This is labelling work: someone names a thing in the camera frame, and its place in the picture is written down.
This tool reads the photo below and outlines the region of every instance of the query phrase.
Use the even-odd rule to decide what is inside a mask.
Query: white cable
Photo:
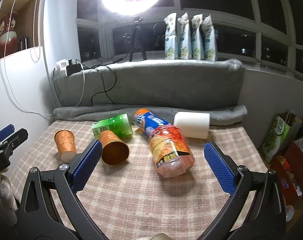
[[[25,112],[25,113],[33,113],[33,114],[40,114],[40,115],[53,115],[53,114],[44,114],[44,113],[38,113],[38,112],[34,112],[34,111],[29,111],[27,109],[25,109],[24,107],[21,106],[21,104],[19,104],[17,98],[15,97],[14,93],[13,93],[13,89],[11,87],[11,84],[10,84],[10,81],[8,79],[8,76],[7,76],[7,70],[6,70],[6,47],[7,47],[7,41],[8,41],[8,35],[9,35],[9,30],[10,30],[10,24],[11,24],[11,18],[12,18],[12,13],[13,13],[13,7],[15,5],[15,1],[16,0],[13,0],[13,6],[12,6],[12,9],[10,11],[10,18],[9,18],[9,26],[8,26],[8,31],[7,31],[7,37],[6,37],[6,43],[5,43],[5,52],[4,52],[4,69],[5,69],[5,76],[7,78],[7,81],[8,81],[8,84],[9,84],[9,88],[10,88],[10,91],[13,95],[13,98],[15,99],[15,101],[17,102],[17,104],[15,104],[21,111]]]
[[[39,57],[37,56],[37,54],[36,54],[36,49],[35,49],[35,18],[36,18],[37,1],[38,1],[38,0],[36,0],[36,2],[35,2],[34,21],[33,21],[33,45],[34,45],[33,49],[34,49],[34,53],[35,53],[35,56],[36,56],[36,59],[37,59],[37,60],[34,60],[33,56],[31,55],[31,50],[29,50],[31,60],[32,60],[34,63],[37,63],[37,62],[40,60],[40,58],[41,58],[40,41],[38,41]]]
[[[83,95],[84,95],[84,90],[85,90],[85,70],[84,70],[84,66],[83,66],[83,64],[77,59],[77,60],[75,60],[75,62],[76,62],[76,64],[77,64],[77,62],[79,62],[80,63],[80,65],[81,65],[81,68],[82,68],[82,70],[83,70],[83,77],[84,77],[84,83],[83,83],[83,92],[81,93],[81,97],[80,97],[80,101],[79,101],[79,103],[76,105],[76,106],[79,106],[79,104],[80,104],[80,102],[81,102],[81,100],[83,99]]]

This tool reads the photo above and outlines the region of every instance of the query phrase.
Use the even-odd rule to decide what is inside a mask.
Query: metal screw
[[[30,173],[35,173],[37,171],[37,168],[36,167],[33,167],[30,169]]]
[[[243,171],[243,172],[248,171],[248,168],[244,165],[240,165],[240,166],[238,166],[238,168],[239,168],[240,171]]]
[[[67,164],[62,164],[62,165],[59,166],[59,169],[60,169],[61,171],[64,171],[64,170],[67,169],[67,168],[68,168],[68,165],[67,165]]]

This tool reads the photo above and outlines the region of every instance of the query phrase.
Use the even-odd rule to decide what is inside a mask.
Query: paper cup
[[[174,117],[174,126],[178,127],[185,137],[207,139],[210,128],[210,115],[178,112]]]
[[[122,164],[129,156],[129,148],[119,137],[110,130],[99,135],[102,144],[101,159],[110,166]]]
[[[60,130],[55,134],[54,140],[61,155],[61,160],[70,163],[77,154],[73,133],[68,130]]]

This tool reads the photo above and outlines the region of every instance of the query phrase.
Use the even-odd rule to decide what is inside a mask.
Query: gray fabric
[[[236,59],[227,61],[146,60],[111,64],[117,75],[116,86],[108,92],[115,104],[151,105],[183,109],[212,110],[236,106],[243,84],[244,69]],[[98,68],[106,90],[114,74]],[[83,89],[83,74],[56,77],[54,87],[62,106],[76,106]],[[85,71],[85,90],[80,106],[91,106],[91,97],[104,91],[99,72]],[[110,104],[104,93],[94,105]]]
[[[195,111],[168,107],[133,106],[133,105],[98,105],[98,106],[71,106],[60,107],[54,110],[56,119],[67,121],[100,121],[115,117],[119,114],[128,114],[133,122],[134,113],[140,108],[147,108],[158,117],[173,123],[177,112],[210,113],[210,125],[230,125],[241,122],[247,114],[244,105],[219,109],[216,111]]]

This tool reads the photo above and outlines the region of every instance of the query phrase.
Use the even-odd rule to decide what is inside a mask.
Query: standing pouch package
[[[176,17],[177,13],[171,13],[164,19],[167,25],[165,32],[165,59],[178,59]]]
[[[191,27],[188,14],[178,18],[180,23],[179,58],[192,59]]]
[[[205,33],[204,50],[205,60],[216,61],[217,60],[217,44],[215,29],[211,15],[206,17],[202,22],[202,30]]]
[[[201,37],[201,24],[203,22],[203,15],[195,15],[192,18],[192,51],[193,51],[193,59],[202,60],[204,59],[204,46]]]

